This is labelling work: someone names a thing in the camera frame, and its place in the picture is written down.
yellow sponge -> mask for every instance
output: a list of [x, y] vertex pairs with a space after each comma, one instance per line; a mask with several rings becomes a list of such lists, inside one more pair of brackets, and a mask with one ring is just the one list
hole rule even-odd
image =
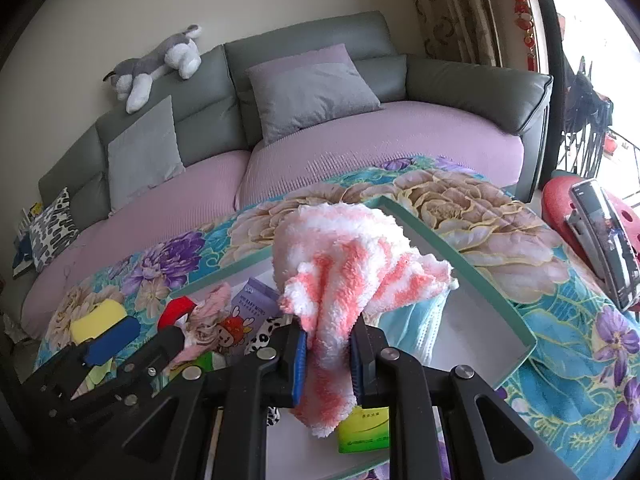
[[96, 339], [126, 316], [127, 311], [117, 301], [104, 300], [91, 314], [71, 323], [71, 340], [80, 344], [89, 338]]

purple package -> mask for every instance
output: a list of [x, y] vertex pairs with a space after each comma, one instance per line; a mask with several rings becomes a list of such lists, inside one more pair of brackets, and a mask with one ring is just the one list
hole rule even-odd
[[244, 348], [268, 317], [278, 317], [279, 293], [270, 286], [249, 278], [231, 299], [232, 312], [222, 320], [220, 346], [226, 349], [226, 363], [233, 365], [244, 355]]

red stool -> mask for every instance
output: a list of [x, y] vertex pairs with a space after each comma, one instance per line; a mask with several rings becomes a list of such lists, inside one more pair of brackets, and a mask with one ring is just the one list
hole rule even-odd
[[[580, 242], [564, 220], [571, 214], [574, 205], [569, 199], [569, 188], [584, 180], [579, 176], [558, 176], [546, 183], [542, 190], [542, 219], [567, 242], [575, 253], [591, 267], [587, 255], [584, 253]], [[607, 198], [620, 216], [620, 221], [625, 228], [636, 256], [640, 254], [640, 218], [622, 200], [605, 190]], [[630, 310], [640, 310], [640, 304], [631, 307]]]

blue gripper pad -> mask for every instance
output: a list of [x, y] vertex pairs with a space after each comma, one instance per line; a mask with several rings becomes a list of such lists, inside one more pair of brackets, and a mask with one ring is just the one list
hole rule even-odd
[[363, 394], [362, 391], [362, 362], [360, 362], [360, 354], [358, 354], [358, 347], [356, 344], [356, 335], [352, 330], [349, 334], [349, 364], [351, 368], [351, 386], [353, 387], [353, 395], [360, 403], [360, 397]]
[[127, 316], [89, 343], [84, 362], [89, 366], [102, 366], [139, 335], [140, 322]]
[[306, 371], [306, 332], [300, 330], [300, 336], [298, 337], [298, 344], [296, 346], [296, 360], [293, 365], [293, 388], [291, 390], [291, 397], [293, 398], [293, 405], [297, 406], [302, 397], [302, 387], [305, 384], [305, 371]]

pink sofa cover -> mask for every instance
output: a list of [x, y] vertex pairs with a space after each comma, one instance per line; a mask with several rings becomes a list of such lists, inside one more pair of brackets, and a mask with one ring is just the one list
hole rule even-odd
[[384, 107], [301, 130], [253, 153], [212, 156], [85, 229], [34, 283], [22, 307], [23, 328], [41, 338], [70, 286], [132, 253], [340, 173], [430, 155], [472, 168], [497, 186], [518, 181], [519, 137], [454, 108], [413, 101]]
[[107, 220], [85, 229], [31, 287], [22, 304], [20, 323], [25, 332], [42, 338], [66, 290], [94, 272], [232, 214], [249, 156], [249, 152], [227, 152], [193, 164]]
[[515, 184], [524, 147], [492, 122], [417, 101], [318, 124], [254, 150], [237, 208], [392, 158], [444, 156], [476, 170], [496, 186]]

